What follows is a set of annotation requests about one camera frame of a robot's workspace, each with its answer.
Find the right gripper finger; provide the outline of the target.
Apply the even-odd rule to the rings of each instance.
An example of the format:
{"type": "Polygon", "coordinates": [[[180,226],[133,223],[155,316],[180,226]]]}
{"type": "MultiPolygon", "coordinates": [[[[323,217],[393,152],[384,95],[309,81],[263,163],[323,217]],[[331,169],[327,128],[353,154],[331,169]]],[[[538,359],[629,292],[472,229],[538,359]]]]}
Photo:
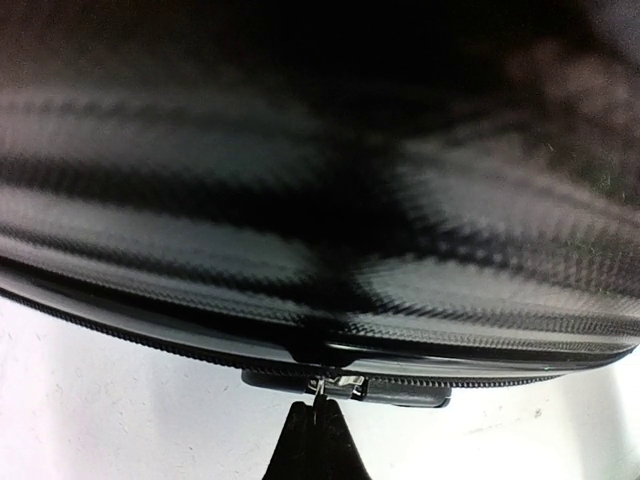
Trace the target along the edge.
{"type": "Polygon", "coordinates": [[[264,480],[369,480],[339,404],[322,394],[290,407],[264,480]]]}

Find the black ribbed hard-shell suitcase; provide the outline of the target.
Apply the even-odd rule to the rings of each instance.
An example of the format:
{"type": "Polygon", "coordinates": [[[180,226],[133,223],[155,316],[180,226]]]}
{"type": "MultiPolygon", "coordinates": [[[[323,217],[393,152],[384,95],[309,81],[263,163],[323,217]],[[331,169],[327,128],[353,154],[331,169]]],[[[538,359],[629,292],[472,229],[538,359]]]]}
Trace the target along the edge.
{"type": "Polygon", "coordinates": [[[5,1],[1,293],[436,406],[639,345],[635,1],[5,1]]]}

